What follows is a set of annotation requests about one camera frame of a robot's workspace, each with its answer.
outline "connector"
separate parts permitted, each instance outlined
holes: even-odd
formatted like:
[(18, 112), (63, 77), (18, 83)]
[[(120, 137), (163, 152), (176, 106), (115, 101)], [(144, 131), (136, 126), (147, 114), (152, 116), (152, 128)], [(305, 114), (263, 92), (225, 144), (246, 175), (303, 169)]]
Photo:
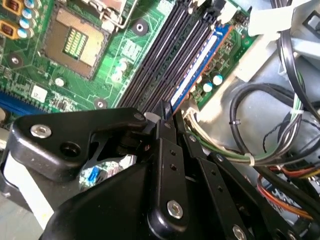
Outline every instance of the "connector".
[(196, 100), (193, 98), (190, 98), (189, 100), (184, 101), (180, 106), (180, 110), (182, 113), (182, 118), (184, 119), (190, 113), (193, 113), (193, 114), (200, 113)]

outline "chip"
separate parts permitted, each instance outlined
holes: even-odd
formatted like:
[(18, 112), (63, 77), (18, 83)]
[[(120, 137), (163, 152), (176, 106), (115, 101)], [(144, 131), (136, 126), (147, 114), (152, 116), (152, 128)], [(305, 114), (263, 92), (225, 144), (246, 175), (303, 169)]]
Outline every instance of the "chip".
[(42, 52), (87, 80), (95, 74), (110, 34), (86, 19), (55, 4)]

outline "wire bundle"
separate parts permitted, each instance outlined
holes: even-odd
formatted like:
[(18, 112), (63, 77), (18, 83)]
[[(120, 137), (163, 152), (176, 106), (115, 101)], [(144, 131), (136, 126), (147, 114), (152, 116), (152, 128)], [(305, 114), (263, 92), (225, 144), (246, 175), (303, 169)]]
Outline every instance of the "wire bundle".
[(266, 199), (268, 199), (273, 204), (287, 210), (290, 213), (296, 214), (296, 215), (304, 217), (306, 219), (310, 219), (310, 220), (313, 219), (306, 211), (304, 211), (301, 208), (298, 208), (296, 206), (293, 206), (293, 205), (289, 204), (288, 202), (285, 202), (285, 201), (273, 196), (270, 192), (268, 192), (262, 184), (262, 176), (261, 175), (259, 175), (259, 177), (258, 177), (257, 189)]

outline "sticker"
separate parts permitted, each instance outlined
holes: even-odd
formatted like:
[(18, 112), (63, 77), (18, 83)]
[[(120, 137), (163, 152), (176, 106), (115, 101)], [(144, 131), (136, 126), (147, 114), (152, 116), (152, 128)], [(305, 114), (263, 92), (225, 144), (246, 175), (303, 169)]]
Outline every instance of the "sticker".
[(274, 34), (290, 29), (295, 8), (307, 2), (310, 0), (295, 0), (290, 6), (252, 10), (248, 34), (250, 36)]
[(47, 93), (48, 93), (47, 90), (45, 90), (37, 85), (34, 85), (32, 93), (31, 93), (31, 97), (35, 100), (38, 100), (41, 103), (44, 103), (46, 100)]

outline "blue expansion slot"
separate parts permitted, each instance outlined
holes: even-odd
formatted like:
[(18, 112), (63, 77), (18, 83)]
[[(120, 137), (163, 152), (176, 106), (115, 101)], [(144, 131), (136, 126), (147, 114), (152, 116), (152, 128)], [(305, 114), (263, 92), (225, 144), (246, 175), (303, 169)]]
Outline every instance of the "blue expansion slot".
[(8, 112), (17, 114), (19, 116), (45, 113), (44, 111), (34, 106), (31, 106), (4, 92), (0, 92), (0, 108), (3, 108)]

